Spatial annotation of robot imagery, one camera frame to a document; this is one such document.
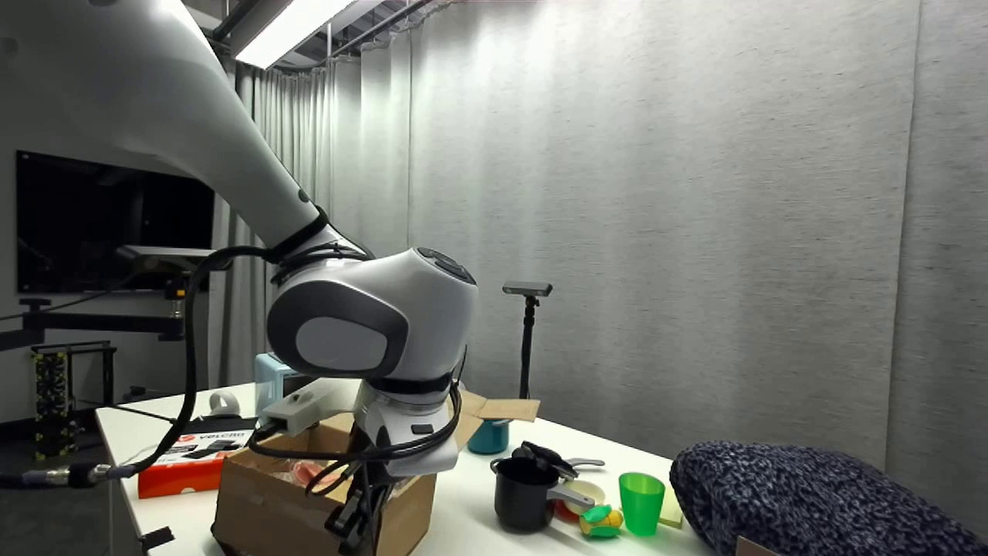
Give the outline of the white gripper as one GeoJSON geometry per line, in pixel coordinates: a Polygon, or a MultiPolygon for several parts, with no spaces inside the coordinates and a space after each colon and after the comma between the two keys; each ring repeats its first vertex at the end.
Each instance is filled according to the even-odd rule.
{"type": "Polygon", "coordinates": [[[456,463],[456,409],[452,393],[390,393],[371,382],[359,387],[353,453],[359,465],[347,504],[332,509],[324,527],[344,551],[367,551],[375,512],[379,512],[394,478],[447,472],[456,463]]]}

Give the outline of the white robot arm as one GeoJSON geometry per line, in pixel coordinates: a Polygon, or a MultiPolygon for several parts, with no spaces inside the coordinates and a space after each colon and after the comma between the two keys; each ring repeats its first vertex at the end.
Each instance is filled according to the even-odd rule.
{"type": "Polygon", "coordinates": [[[400,478],[456,463],[456,367],[475,277],[425,246],[376,256],[274,158],[183,0],[0,0],[7,66],[82,134],[210,184],[274,265],[267,336],[292,369],[355,378],[353,478],[328,517],[339,556],[376,556],[400,478]]]}

